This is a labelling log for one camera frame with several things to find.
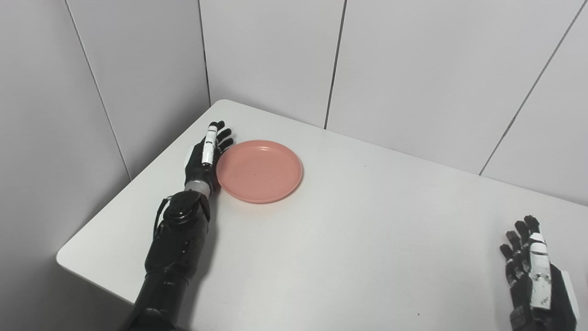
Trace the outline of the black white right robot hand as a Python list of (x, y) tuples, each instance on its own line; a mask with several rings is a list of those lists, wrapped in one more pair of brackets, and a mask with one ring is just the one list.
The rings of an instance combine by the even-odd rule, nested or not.
[(550, 259), (540, 222), (532, 215), (517, 220), (499, 249), (512, 300), (513, 331), (575, 331), (580, 313), (568, 272)]

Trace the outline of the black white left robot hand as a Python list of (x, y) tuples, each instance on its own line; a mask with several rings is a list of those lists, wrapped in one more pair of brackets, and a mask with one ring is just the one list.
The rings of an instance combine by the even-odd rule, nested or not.
[(202, 181), (212, 191), (219, 187), (217, 166), (220, 158), (234, 145), (232, 130), (224, 121), (209, 124), (204, 138), (194, 145), (185, 166), (185, 184)]

